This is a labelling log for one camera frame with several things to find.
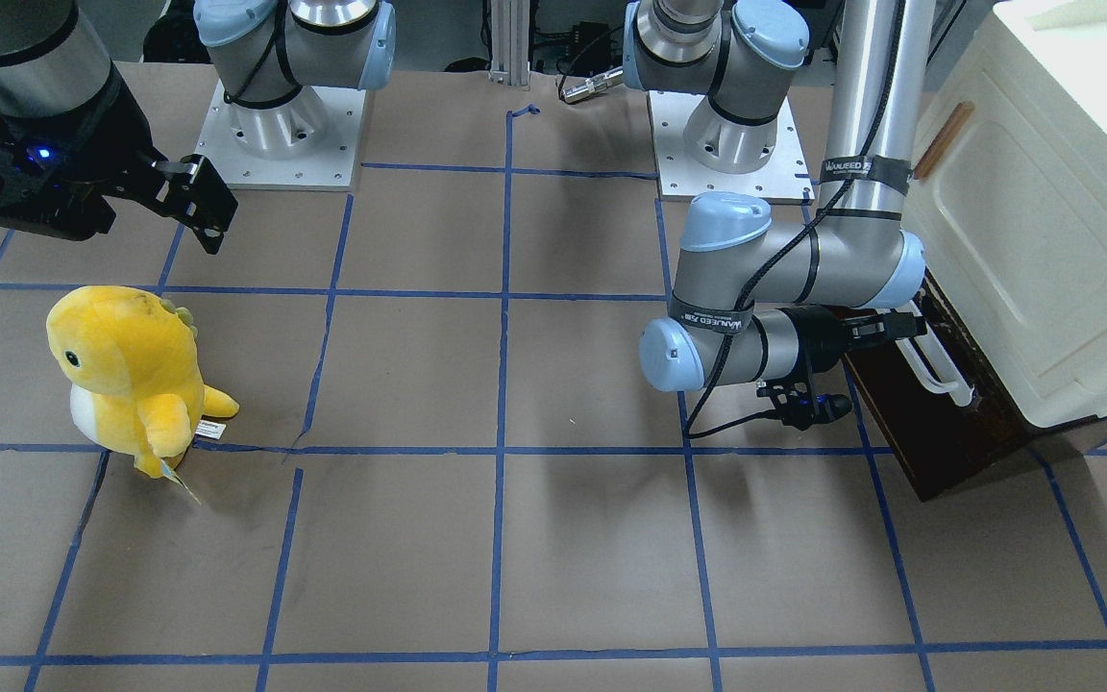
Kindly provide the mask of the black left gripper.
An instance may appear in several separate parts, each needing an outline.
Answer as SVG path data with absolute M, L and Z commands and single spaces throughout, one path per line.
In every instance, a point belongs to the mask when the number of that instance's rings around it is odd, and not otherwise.
M 787 378 L 830 371 L 848 349 L 877 349 L 928 333 L 925 318 L 914 312 L 842 316 L 823 306 L 793 306 L 782 312 L 792 321 L 797 345 Z

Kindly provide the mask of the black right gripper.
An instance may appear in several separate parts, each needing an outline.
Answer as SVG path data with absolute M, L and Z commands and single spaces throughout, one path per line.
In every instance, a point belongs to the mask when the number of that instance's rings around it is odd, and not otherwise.
M 213 161 L 167 161 L 117 68 L 86 104 L 40 118 L 0 113 L 0 227 L 83 241 L 108 233 L 106 197 L 188 228 L 218 255 L 238 202 Z

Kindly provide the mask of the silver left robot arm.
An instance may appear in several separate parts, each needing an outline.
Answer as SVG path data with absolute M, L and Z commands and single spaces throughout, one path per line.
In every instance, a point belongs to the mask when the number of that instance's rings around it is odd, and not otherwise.
M 903 228 L 911 140 L 934 4 L 848 1 L 811 223 L 777 223 L 755 194 L 700 192 L 679 245 L 668 316 L 640 337 L 643 376 L 662 391 L 793 382 L 835 366 L 847 330 L 832 308 L 893 309 L 914 297 L 923 242 Z M 632 1 L 628 87 L 701 97 L 686 136 L 720 165 L 744 137 L 753 159 L 808 51 L 785 1 Z

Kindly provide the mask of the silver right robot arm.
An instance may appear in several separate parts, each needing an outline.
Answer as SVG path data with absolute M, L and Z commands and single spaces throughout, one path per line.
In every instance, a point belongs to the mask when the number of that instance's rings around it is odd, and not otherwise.
M 386 1 L 196 1 L 247 152 L 290 157 L 325 133 L 317 87 L 386 87 Z M 117 218 L 108 197 L 177 220 L 218 254 L 238 204 L 206 155 L 170 161 L 75 1 L 0 1 L 0 227 L 84 241 Z

